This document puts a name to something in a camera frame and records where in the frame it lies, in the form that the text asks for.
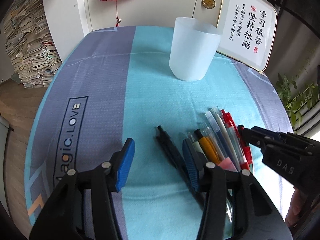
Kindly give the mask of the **right hand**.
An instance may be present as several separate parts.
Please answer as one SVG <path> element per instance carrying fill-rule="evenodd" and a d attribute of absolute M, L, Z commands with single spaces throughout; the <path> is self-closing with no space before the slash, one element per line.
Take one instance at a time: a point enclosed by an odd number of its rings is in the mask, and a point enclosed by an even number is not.
<path fill-rule="evenodd" d="M 296 187 L 295 191 L 291 197 L 290 207 L 288 209 L 287 215 L 285 217 L 285 223 L 288 227 L 295 224 L 299 219 L 299 213 L 307 199 L 307 196 Z"/>

